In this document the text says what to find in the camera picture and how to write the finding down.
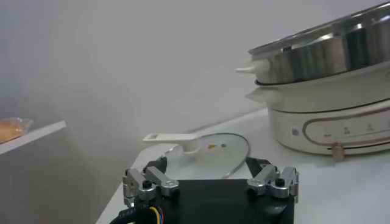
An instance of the shelf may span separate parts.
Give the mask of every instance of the shelf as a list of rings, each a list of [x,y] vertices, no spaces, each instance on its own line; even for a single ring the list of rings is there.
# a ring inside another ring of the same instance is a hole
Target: shelf
[[[26,145],[32,141],[45,137],[46,135],[50,135],[58,130],[61,130],[66,127],[65,121],[61,121],[58,123],[54,123],[43,128],[39,128],[33,131],[28,132],[26,135],[11,140],[9,142],[0,144],[0,155],[21,147],[22,145]]]

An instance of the orange triangle sticker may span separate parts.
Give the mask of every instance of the orange triangle sticker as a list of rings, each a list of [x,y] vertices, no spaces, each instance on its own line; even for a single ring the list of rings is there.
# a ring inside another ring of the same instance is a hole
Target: orange triangle sticker
[[[212,148],[214,148],[214,147],[216,147],[216,146],[217,146],[217,145],[210,144],[210,145],[208,145],[207,149],[212,149]]]

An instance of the white wall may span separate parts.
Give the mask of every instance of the white wall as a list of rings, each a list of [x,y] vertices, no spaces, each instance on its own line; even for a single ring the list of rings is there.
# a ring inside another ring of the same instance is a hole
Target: white wall
[[[0,158],[0,222],[93,223],[145,134],[258,107],[250,48],[379,2],[3,0],[0,114],[68,128]]]

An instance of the control panel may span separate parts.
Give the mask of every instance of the control panel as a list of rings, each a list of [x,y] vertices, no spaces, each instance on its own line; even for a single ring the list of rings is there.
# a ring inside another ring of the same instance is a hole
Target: control panel
[[[390,107],[357,114],[311,119],[303,134],[313,144],[365,145],[390,141]]]

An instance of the food package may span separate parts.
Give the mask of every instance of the food package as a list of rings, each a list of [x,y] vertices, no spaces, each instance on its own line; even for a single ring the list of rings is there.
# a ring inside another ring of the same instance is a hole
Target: food package
[[[32,120],[19,117],[0,120],[0,144],[25,135],[31,125]]]

